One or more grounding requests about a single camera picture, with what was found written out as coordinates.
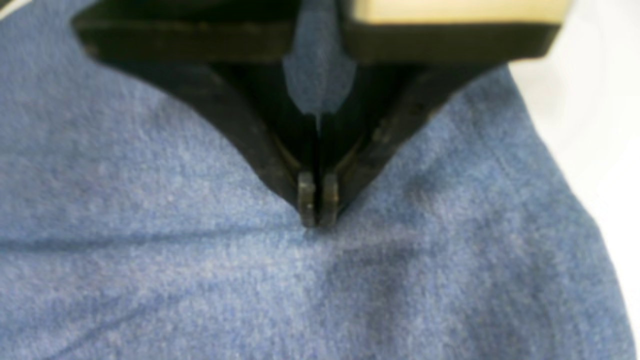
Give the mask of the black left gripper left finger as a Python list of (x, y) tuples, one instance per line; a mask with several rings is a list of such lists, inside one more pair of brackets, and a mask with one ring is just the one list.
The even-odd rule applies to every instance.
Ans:
[(71, 27), (103, 66), (187, 105), (242, 155), (259, 180), (320, 224), (314, 119), (293, 102), (284, 58), (299, 0), (99, 0)]

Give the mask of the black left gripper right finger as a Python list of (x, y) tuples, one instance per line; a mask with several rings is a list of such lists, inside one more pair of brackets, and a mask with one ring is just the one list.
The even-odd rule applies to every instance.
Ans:
[(323, 114), (318, 225), (340, 213), (449, 98), (512, 60), (539, 59), (566, 18), (564, 0), (339, 0), (348, 96)]

